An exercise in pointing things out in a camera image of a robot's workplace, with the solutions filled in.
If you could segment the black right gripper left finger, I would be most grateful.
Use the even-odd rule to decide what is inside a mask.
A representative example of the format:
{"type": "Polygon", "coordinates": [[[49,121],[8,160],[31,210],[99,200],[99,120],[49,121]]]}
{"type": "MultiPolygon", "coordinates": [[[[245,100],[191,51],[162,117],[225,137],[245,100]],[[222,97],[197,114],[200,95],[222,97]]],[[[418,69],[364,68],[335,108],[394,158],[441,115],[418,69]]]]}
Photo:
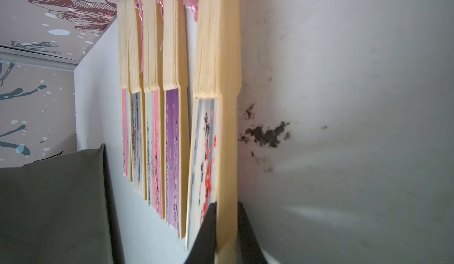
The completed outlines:
{"type": "Polygon", "coordinates": [[[194,245],[185,264],[214,264],[216,255],[216,213],[217,203],[208,207],[194,245]]]}

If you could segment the pink wooden folding fan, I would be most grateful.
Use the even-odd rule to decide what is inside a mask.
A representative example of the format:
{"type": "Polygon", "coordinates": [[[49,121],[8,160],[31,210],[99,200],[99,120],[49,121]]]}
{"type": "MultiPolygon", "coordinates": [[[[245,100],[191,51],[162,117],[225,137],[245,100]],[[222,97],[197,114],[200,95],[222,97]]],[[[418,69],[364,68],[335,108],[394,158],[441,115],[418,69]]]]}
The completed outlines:
{"type": "Polygon", "coordinates": [[[128,181],[132,181],[131,154],[130,154],[130,121],[128,92],[128,41],[127,41],[127,0],[119,0],[117,3],[118,25],[118,64],[119,85],[121,90],[121,115],[122,115],[122,156],[123,172],[128,181]]]}

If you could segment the green canvas tote bag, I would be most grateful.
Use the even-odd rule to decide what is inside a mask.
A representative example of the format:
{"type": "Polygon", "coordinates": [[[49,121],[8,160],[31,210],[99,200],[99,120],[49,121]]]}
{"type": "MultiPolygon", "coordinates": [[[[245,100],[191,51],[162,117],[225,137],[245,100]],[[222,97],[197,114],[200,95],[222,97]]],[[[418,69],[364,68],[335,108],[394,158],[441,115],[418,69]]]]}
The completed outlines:
{"type": "Polygon", "coordinates": [[[125,262],[104,146],[1,169],[1,262],[125,262]]]}

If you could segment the red blossom white folding fan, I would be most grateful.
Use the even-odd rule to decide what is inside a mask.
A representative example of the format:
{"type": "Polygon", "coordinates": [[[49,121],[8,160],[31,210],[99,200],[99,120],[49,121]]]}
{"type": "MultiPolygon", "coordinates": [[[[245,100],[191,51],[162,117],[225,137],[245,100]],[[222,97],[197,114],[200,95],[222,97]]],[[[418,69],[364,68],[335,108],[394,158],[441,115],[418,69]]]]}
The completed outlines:
{"type": "Polygon", "coordinates": [[[217,264],[238,261],[238,96],[241,0],[199,0],[193,76],[186,247],[217,203],[217,264]]]}

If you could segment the black grey wooden folding fan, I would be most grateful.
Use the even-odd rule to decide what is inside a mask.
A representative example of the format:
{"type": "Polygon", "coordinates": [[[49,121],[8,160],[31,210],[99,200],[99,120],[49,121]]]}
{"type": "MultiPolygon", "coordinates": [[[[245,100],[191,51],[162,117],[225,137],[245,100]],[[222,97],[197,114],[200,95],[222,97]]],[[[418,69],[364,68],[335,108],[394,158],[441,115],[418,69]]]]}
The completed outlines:
{"type": "Polygon", "coordinates": [[[145,145],[143,129],[143,92],[140,49],[140,17],[136,0],[126,0],[126,20],[128,36],[128,70],[131,110],[131,154],[134,191],[147,199],[145,170],[145,145]]]}

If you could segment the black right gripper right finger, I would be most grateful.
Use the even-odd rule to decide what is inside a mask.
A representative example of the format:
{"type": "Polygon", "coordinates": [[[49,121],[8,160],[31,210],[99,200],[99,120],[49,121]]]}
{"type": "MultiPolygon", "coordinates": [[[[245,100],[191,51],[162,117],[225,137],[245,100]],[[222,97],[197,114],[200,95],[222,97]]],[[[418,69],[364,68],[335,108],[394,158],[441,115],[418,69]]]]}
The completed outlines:
{"type": "Polygon", "coordinates": [[[238,202],[238,231],[242,264],[268,264],[241,202],[238,202]]]}

